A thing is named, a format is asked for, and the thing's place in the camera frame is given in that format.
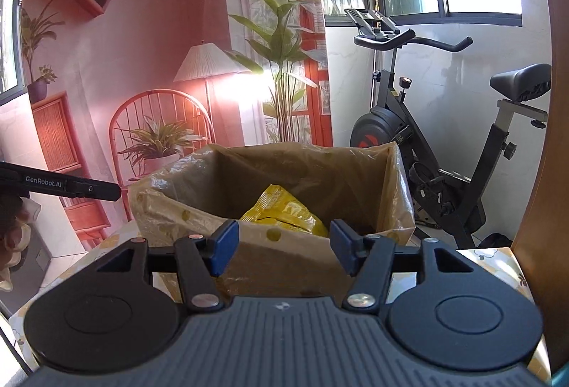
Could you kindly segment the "left hand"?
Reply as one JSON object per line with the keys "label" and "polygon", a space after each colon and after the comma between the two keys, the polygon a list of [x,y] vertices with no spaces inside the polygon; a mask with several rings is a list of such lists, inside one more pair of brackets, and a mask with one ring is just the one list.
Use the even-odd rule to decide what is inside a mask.
{"label": "left hand", "polygon": [[21,261],[31,240],[31,224],[38,216],[38,204],[25,197],[1,195],[1,291],[12,290],[11,268]]}

